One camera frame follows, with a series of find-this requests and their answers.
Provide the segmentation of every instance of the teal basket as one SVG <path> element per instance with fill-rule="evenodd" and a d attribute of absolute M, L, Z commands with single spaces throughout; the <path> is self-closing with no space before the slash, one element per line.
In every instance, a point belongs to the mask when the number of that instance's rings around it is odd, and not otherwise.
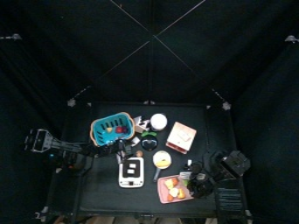
<path fill-rule="evenodd" d="M 130 139 L 134 134 L 135 121 L 126 112 L 95 120 L 90 126 L 90 138 L 97 146 L 111 144 L 118 139 Z"/>

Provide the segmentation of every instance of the white object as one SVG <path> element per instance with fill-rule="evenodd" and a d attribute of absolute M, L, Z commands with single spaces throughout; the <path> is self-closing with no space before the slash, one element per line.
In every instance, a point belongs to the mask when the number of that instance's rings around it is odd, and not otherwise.
<path fill-rule="evenodd" d="M 166 125 L 167 125 L 166 115 L 163 115 L 163 114 L 153 115 L 153 117 L 151 117 L 151 125 L 153 125 L 153 130 L 154 131 L 163 130 Z"/>
<path fill-rule="evenodd" d="M 134 146 L 137 146 L 138 144 L 139 144 L 139 142 L 141 142 L 141 139 L 138 138 L 138 136 L 133 139 L 133 141 L 131 141 L 131 146 L 134 147 Z"/>
<path fill-rule="evenodd" d="M 150 128 L 147 128 L 150 120 L 143 121 L 142 116 L 138 116 L 134 120 L 135 120 L 135 132 L 143 133 L 145 131 L 150 130 Z"/>
<path fill-rule="evenodd" d="M 127 173 L 129 173 L 129 174 L 135 174 L 137 172 L 135 172 L 135 170 L 129 169 L 129 170 L 127 170 Z"/>
<path fill-rule="evenodd" d="M 133 169 L 135 169 L 137 168 L 137 165 L 135 164 L 130 164 L 129 167 L 133 168 Z"/>
<path fill-rule="evenodd" d="M 127 172 L 130 170 L 134 171 L 135 173 L 141 172 L 141 175 L 138 177 L 125 177 L 125 164 L 121 164 L 119 165 L 118 183 L 125 188 L 138 188 L 138 187 L 142 187 L 145 185 L 145 176 L 146 176 L 145 175 L 145 159 L 142 157 L 131 157 L 127 160 L 127 162 L 130 162 L 130 161 L 135 161 L 135 164 L 139 163 L 139 165 L 137 167 L 141 168 L 141 171 L 127 169 Z"/>
<path fill-rule="evenodd" d="M 171 194 L 174 197 L 177 197 L 178 194 L 179 194 L 179 189 L 178 189 L 178 188 L 173 188 L 173 189 L 170 190 L 170 194 Z"/>

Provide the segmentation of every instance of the plate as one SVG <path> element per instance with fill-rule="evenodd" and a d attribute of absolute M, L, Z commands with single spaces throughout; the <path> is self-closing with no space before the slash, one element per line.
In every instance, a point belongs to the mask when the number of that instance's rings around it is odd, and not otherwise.
<path fill-rule="evenodd" d="M 165 184 L 165 181 L 167 179 L 173 179 L 173 178 L 178 178 L 179 179 L 179 184 L 178 184 L 177 188 L 182 188 L 183 189 L 186 197 L 185 197 L 185 199 L 174 198 L 173 201 L 169 201 L 167 197 L 169 197 L 170 190 L 169 190 L 169 188 L 167 188 L 167 186 Z M 158 179 L 158 193 L 159 193 L 159 198 L 161 198 L 161 201 L 162 201 L 163 204 L 181 202 L 181 201 L 185 201 L 185 200 L 193 200 L 194 199 L 194 197 L 190 194 L 190 190 L 183 185 L 183 180 L 179 178 L 179 175 L 174 175 L 174 176 Z"/>

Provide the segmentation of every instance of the food item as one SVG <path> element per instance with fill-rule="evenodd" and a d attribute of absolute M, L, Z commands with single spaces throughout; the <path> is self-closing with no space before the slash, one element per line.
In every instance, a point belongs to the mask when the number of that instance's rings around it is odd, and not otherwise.
<path fill-rule="evenodd" d="M 185 199 L 185 197 L 186 197 L 186 195 L 185 195 L 185 191 L 183 191 L 183 189 L 181 188 L 181 189 L 179 189 L 179 194 L 178 194 L 178 199 L 182 200 L 182 199 Z"/>
<path fill-rule="evenodd" d="M 141 158 L 141 157 L 145 155 L 145 153 L 139 150 L 139 151 L 135 153 L 135 155 Z"/>
<path fill-rule="evenodd" d="M 110 133 L 113 131 L 113 128 L 107 128 L 107 133 Z"/>
<path fill-rule="evenodd" d="M 155 163 L 155 166 L 157 167 L 165 167 L 165 166 L 167 166 L 170 164 L 171 164 L 171 161 L 170 160 L 162 160 L 158 163 Z"/>
<path fill-rule="evenodd" d="M 170 194 L 171 194 L 174 197 L 177 197 L 178 194 L 179 194 L 179 189 L 178 189 L 178 188 L 173 188 L 173 189 L 170 190 Z"/>
<path fill-rule="evenodd" d="M 170 193 L 169 193 L 169 196 L 167 196 L 167 200 L 174 201 L 174 196 Z"/>
<path fill-rule="evenodd" d="M 167 188 L 171 190 L 175 186 L 178 186 L 178 184 L 179 184 L 179 179 L 178 179 L 178 178 L 169 178 L 169 179 L 165 181 L 165 184 L 166 184 Z"/>
<path fill-rule="evenodd" d="M 178 186 L 179 184 L 179 179 L 178 178 L 173 178 L 173 186 Z"/>

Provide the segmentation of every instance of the black tent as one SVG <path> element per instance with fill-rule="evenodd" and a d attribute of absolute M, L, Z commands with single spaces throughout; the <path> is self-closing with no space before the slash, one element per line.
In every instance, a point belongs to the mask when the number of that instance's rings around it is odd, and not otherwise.
<path fill-rule="evenodd" d="M 2 223 L 35 223 L 49 197 L 30 129 L 81 141 L 66 127 L 94 102 L 232 106 L 254 221 L 298 223 L 298 11 L 278 0 L 2 1 Z"/>

